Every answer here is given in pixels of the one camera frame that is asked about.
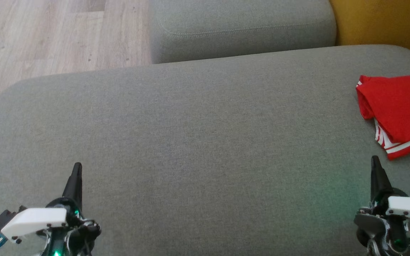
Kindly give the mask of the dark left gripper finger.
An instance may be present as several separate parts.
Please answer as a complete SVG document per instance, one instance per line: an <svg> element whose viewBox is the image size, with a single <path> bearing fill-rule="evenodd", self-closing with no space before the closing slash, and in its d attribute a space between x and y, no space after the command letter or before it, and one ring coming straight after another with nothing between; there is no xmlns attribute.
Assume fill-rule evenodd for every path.
<svg viewBox="0 0 410 256"><path fill-rule="evenodd" d="M75 202L77 210L82 210L82 164L76 162L67 180L62 196Z"/></svg>

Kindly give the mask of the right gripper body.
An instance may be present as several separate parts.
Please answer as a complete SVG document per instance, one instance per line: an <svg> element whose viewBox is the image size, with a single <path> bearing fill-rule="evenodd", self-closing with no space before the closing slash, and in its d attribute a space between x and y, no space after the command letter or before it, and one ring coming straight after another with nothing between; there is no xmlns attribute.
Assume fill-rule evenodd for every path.
<svg viewBox="0 0 410 256"><path fill-rule="evenodd" d="M366 256L410 256L410 197L399 189L359 208L354 223Z"/></svg>

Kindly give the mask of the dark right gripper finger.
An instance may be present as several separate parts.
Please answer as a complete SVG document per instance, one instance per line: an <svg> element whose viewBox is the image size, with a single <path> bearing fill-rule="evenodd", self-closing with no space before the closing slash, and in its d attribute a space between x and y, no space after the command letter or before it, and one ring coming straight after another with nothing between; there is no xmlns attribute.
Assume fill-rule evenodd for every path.
<svg viewBox="0 0 410 256"><path fill-rule="evenodd" d="M380 203L388 194L393 193L392 184L386 175L385 169L377 155L371 157L371 175L370 175L370 199L371 202Z"/></svg>

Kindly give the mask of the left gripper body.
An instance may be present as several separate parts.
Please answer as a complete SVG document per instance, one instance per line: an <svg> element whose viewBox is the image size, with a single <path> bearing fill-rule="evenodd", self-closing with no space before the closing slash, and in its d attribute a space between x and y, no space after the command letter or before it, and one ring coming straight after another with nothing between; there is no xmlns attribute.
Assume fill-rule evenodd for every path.
<svg viewBox="0 0 410 256"><path fill-rule="evenodd" d="M40 256L91 256L101 227L96 220L83 217L76 200L60 197L44 208L21 206L2 221L0 233L18 244L25 235L44 236Z"/></svg>

